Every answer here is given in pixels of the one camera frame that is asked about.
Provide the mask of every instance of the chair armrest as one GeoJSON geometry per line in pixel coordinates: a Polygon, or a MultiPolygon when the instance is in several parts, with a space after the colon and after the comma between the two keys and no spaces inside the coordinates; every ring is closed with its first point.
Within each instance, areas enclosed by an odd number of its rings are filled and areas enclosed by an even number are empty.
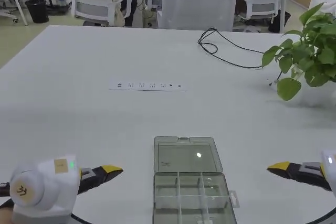
{"type": "Polygon", "coordinates": [[[126,5],[126,14],[125,18],[129,17],[131,15],[131,7],[132,7],[132,0],[127,0],[127,5],[126,5]]]}
{"type": "Polygon", "coordinates": [[[158,28],[163,28],[163,24],[162,24],[162,11],[159,10],[156,12],[156,21],[157,21],[157,26],[158,28]]]}

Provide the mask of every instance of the black cable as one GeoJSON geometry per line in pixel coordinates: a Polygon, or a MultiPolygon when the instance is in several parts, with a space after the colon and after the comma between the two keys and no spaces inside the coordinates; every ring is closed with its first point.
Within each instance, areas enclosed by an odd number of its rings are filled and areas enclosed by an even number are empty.
{"type": "Polygon", "coordinates": [[[71,217],[72,217],[72,219],[74,219],[74,220],[76,220],[76,221],[78,221],[78,222],[80,222],[82,224],[92,224],[92,223],[90,223],[90,222],[88,222],[86,220],[83,220],[83,219],[79,218],[78,216],[76,216],[74,214],[71,214],[71,217]]]}
{"type": "Polygon", "coordinates": [[[232,45],[240,48],[240,49],[243,49],[243,50],[247,50],[247,51],[251,51],[251,52],[257,52],[259,54],[263,54],[264,52],[261,52],[261,51],[256,51],[256,50],[253,50],[253,49],[248,49],[248,48],[245,48],[245,47],[242,47],[242,46],[239,46],[235,43],[233,43],[231,40],[227,39],[225,36],[223,36],[216,28],[209,28],[207,31],[203,32],[201,37],[198,39],[197,43],[202,47],[202,49],[204,51],[206,51],[208,54],[212,55],[213,57],[217,58],[218,60],[221,60],[227,64],[230,64],[230,65],[233,65],[233,66],[236,66],[236,67],[240,67],[240,68],[245,68],[245,69],[258,69],[258,68],[261,68],[262,66],[256,66],[256,67],[247,67],[247,66],[242,66],[242,65],[239,65],[239,64],[235,64],[233,62],[230,62],[230,61],[227,61],[227,60],[224,60],[218,56],[216,56],[215,54],[218,52],[218,47],[213,44],[213,43],[210,43],[210,42],[203,42],[203,40],[207,37],[209,37],[211,34],[213,33],[218,33],[222,38],[224,38],[225,40],[227,40],[229,43],[231,43],[232,45]],[[206,47],[205,45],[209,45],[209,46],[212,46],[215,48],[215,51],[213,52],[210,52],[206,47]]]}
{"type": "Polygon", "coordinates": [[[327,213],[326,215],[323,215],[322,217],[316,219],[316,220],[313,220],[309,223],[306,223],[306,224],[318,224],[318,223],[321,223],[327,219],[329,219],[331,216],[335,215],[336,214],[336,208],[332,209],[329,213],[327,213]]]}

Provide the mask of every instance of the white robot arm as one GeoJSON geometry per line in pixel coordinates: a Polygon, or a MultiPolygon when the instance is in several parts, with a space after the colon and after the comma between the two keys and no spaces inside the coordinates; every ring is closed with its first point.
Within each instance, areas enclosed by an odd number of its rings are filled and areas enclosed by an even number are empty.
{"type": "Polygon", "coordinates": [[[122,172],[115,166],[80,169],[75,155],[66,155],[19,166],[10,182],[0,185],[0,196],[11,197],[3,207],[14,206],[13,224],[87,224],[72,214],[77,195],[122,172]]]}

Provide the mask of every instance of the chair leg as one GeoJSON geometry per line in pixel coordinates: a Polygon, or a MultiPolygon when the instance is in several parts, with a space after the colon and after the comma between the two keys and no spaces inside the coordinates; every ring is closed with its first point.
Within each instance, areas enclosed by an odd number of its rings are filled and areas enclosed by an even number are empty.
{"type": "Polygon", "coordinates": [[[12,18],[12,19],[17,19],[17,17],[13,14],[10,14],[9,11],[7,10],[0,10],[0,16],[7,17],[7,18],[12,18]]]}

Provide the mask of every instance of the clear plastic box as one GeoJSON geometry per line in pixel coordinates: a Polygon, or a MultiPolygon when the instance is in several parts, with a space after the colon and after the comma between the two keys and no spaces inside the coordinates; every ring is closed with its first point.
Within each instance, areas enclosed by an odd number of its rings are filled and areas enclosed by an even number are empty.
{"type": "Polygon", "coordinates": [[[211,137],[156,137],[153,224],[236,224],[211,137]]]}

